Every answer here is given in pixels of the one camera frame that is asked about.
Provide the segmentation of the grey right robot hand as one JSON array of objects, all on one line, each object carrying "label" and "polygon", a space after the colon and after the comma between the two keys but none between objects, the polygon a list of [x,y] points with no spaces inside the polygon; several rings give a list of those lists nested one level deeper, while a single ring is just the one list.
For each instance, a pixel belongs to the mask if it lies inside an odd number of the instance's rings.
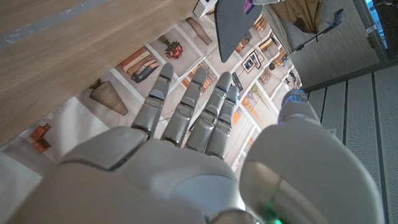
[{"label": "grey right robot hand", "polygon": [[224,161],[238,89],[226,72],[189,129],[206,72],[199,69],[160,139],[154,132],[174,72],[166,63],[132,125],[66,154],[10,223],[384,223],[359,159],[300,89],[251,145],[241,173]]}]

